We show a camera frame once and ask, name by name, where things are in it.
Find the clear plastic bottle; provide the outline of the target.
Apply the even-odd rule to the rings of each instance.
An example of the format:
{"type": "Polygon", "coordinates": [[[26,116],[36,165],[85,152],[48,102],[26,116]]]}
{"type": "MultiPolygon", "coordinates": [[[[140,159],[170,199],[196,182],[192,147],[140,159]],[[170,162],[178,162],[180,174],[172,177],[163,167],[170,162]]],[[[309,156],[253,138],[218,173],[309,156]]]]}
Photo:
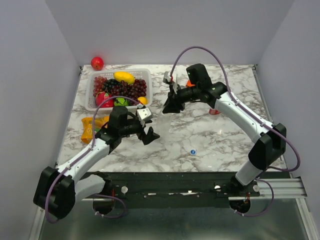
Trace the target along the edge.
{"type": "Polygon", "coordinates": [[[170,131],[172,123],[172,113],[162,113],[160,112],[157,116],[155,132],[160,136],[161,140],[164,140],[170,131]]]}

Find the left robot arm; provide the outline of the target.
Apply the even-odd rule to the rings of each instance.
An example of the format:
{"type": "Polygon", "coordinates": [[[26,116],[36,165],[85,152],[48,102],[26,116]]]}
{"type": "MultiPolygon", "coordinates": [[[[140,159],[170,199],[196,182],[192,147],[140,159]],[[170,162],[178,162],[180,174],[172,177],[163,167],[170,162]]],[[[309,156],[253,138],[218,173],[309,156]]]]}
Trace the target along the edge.
{"type": "Polygon", "coordinates": [[[76,156],[56,168],[42,170],[33,197],[33,203],[42,208],[50,223],[65,218],[77,201],[97,194],[104,198],[110,194],[111,185],[107,179],[93,174],[83,178],[85,173],[98,161],[108,156],[122,142],[123,138],[136,135],[148,145],[159,135],[152,127],[145,131],[152,122],[151,110],[139,105],[135,113],[125,106],[115,106],[109,120],[94,134],[91,142],[76,156]]]}

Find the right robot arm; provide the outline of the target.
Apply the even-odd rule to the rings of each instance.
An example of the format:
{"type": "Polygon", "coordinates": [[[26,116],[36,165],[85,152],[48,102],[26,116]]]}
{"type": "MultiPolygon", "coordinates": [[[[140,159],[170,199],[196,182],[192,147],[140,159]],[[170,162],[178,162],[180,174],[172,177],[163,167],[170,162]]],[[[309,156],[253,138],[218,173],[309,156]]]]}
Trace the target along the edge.
{"type": "Polygon", "coordinates": [[[185,109],[186,103],[206,103],[226,115],[248,135],[254,146],[248,154],[248,161],[230,183],[230,191],[241,196],[256,177],[285,153],[287,129],[281,123],[274,125],[257,115],[233,93],[229,93],[224,83],[212,83],[203,64],[194,64],[186,71],[191,87],[182,88],[174,82],[169,72],[164,74],[163,82],[169,85],[169,93],[162,112],[178,114],[185,109]]]}

